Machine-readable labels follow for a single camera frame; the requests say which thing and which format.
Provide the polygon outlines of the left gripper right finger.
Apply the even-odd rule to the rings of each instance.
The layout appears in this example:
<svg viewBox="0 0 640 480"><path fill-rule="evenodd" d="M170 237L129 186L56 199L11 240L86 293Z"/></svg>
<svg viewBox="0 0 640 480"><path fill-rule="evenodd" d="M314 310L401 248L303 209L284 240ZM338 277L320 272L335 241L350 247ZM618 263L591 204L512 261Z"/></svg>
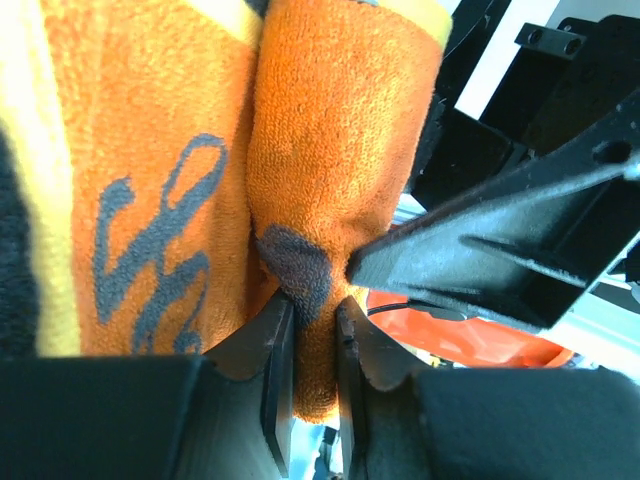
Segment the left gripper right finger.
<svg viewBox="0 0 640 480"><path fill-rule="evenodd" d="M635 479L639 389L586 369L434 369L371 323L336 312L349 479Z"/></svg>

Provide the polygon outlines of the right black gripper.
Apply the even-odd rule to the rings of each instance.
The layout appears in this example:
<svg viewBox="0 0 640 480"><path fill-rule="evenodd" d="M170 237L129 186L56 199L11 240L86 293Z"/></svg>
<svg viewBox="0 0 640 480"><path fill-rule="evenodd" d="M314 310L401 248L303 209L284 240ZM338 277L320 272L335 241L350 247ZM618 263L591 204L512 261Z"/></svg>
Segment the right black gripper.
<svg viewBox="0 0 640 480"><path fill-rule="evenodd" d="M462 1L409 191L426 210L579 135L639 86L639 4L562 1L517 52L478 118L456 105L507 12ZM357 250L347 277L522 330L547 330L639 239L639 97L556 151Z"/></svg>

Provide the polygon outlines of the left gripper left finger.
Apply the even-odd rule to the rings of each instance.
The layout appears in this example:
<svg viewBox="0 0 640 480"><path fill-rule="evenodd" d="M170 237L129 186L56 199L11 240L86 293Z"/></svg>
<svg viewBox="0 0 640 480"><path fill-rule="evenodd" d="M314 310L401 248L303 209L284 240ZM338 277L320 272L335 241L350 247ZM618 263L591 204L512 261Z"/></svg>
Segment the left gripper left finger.
<svg viewBox="0 0 640 480"><path fill-rule="evenodd" d="M203 355L1 365L5 479L280 479L294 307L276 293Z"/></svg>

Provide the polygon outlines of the orange grey towel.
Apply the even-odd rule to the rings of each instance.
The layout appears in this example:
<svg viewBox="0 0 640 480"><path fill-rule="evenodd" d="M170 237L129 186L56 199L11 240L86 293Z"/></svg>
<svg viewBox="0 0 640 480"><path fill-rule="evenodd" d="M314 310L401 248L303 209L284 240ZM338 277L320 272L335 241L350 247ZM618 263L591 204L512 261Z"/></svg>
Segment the orange grey towel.
<svg viewBox="0 0 640 480"><path fill-rule="evenodd" d="M293 300L294 412L337 411L351 253L407 183L438 1L5 1L1 355L205 352Z"/></svg>

